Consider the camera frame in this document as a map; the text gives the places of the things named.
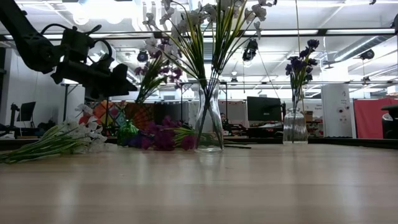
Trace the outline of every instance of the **green glass bottle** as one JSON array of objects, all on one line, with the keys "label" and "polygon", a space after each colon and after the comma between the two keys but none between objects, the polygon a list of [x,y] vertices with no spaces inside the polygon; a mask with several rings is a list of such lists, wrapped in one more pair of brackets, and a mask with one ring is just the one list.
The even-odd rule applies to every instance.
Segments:
[{"label": "green glass bottle", "polygon": [[138,128],[136,128],[132,121],[127,120],[126,123],[119,128],[118,131],[118,145],[127,146],[128,141],[138,134]]}]

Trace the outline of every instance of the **desk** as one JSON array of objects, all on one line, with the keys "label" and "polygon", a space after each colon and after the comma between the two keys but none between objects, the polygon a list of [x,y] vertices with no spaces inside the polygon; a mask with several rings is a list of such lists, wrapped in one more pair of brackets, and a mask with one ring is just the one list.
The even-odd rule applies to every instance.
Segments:
[{"label": "desk", "polygon": [[0,165],[0,223],[398,223],[397,164],[395,150],[310,144]]}]

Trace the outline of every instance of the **clear glass vase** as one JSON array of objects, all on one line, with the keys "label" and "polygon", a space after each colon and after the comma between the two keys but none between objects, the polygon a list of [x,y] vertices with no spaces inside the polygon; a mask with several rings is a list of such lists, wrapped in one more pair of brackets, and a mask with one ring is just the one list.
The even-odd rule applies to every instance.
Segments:
[{"label": "clear glass vase", "polygon": [[218,86],[215,79],[199,80],[199,110],[195,127],[196,152],[218,153],[224,149],[223,125],[218,108]]},{"label": "clear glass vase", "polygon": [[284,144],[308,144],[307,126],[300,108],[291,108],[285,115]]}]

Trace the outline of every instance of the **red partition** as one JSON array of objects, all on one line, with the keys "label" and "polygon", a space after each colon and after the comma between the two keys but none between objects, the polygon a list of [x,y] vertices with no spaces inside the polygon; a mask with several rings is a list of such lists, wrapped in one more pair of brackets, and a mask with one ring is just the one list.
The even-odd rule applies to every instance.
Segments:
[{"label": "red partition", "polygon": [[379,99],[379,100],[355,100],[355,122],[358,138],[382,139],[383,131],[381,117],[387,113],[382,111],[383,106],[398,104],[398,100]]}]

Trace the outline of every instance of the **ceiling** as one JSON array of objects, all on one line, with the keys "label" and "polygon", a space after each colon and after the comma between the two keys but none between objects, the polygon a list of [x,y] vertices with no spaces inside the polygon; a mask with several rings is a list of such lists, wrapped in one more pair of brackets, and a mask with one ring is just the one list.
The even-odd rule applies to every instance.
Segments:
[{"label": "ceiling", "polygon": [[[102,33],[110,32],[145,32],[148,31],[142,25],[147,12],[152,12],[156,20],[164,14],[160,0],[132,0],[128,2],[112,2],[113,0],[95,0],[95,4],[89,8],[90,20],[82,24],[77,20],[77,12],[73,4],[56,1],[33,1],[16,0],[21,9],[27,11],[27,18],[37,30],[42,30],[49,23],[59,23],[68,27],[77,26],[80,30],[88,31],[94,26],[101,24]],[[196,8],[198,0],[178,0],[185,7]],[[204,0],[203,2],[214,2],[214,0]],[[298,0],[298,28],[299,29],[341,29],[341,28],[389,28],[390,23],[398,12],[398,0],[381,1],[375,5],[369,5],[368,0],[345,0],[345,1],[322,1],[322,0]],[[249,1],[247,6],[251,7],[257,1]],[[181,7],[172,5],[178,11]],[[172,19],[179,20],[179,14],[175,13]],[[263,29],[297,29],[297,14],[294,0],[279,0],[274,7],[267,8],[267,19],[262,23]],[[170,29],[170,24],[160,26],[161,29]],[[51,28],[49,34],[61,34],[59,27]],[[7,34],[7,30],[0,24],[0,34]],[[301,37],[300,45],[297,37],[262,37],[258,40],[259,54],[251,63],[243,64],[241,55],[242,49],[237,51],[234,57],[228,62],[224,69],[222,78],[229,81],[231,72],[238,74],[240,82],[287,82],[285,76],[285,66],[287,57],[297,55],[299,50],[305,48],[307,40],[318,39],[321,44],[313,57],[319,59],[319,66],[313,71],[314,80],[355,80],[360,81],[362,77],[368,75],[371,80],[393,80],[397,74],[397,39],[391,36],[387,41],[372,47],[375,57],[372,60],[362,60],[349,58],[344,62],[331,65],[331,71],[343,71],[343,75],[338,72],[324,70],[327,65],[322,65],[329,61],[331,55],[346,49],[358,40],[372,38],[357,36],[318,36]],[[112,39],[110,44],[116,49],[117,60],[126,63],[134,70],[139,64],[136,55],[139,49],[144,46],[144,39]],[[12,42],[5,42],[5,45],[12,45]],[[373,91],[380,91],[388,85],[371,86]],[[289,86],[275,86],[275,88],[287,88]],[[319,89],[319,86],[310,85],[310,88]],[[353,85],[353,88],[362,88],[362,85]],[[231,88],[242,88],[242,85],[231,86]],[[245,88],[272,88],[272,86],[245,85]]]}]

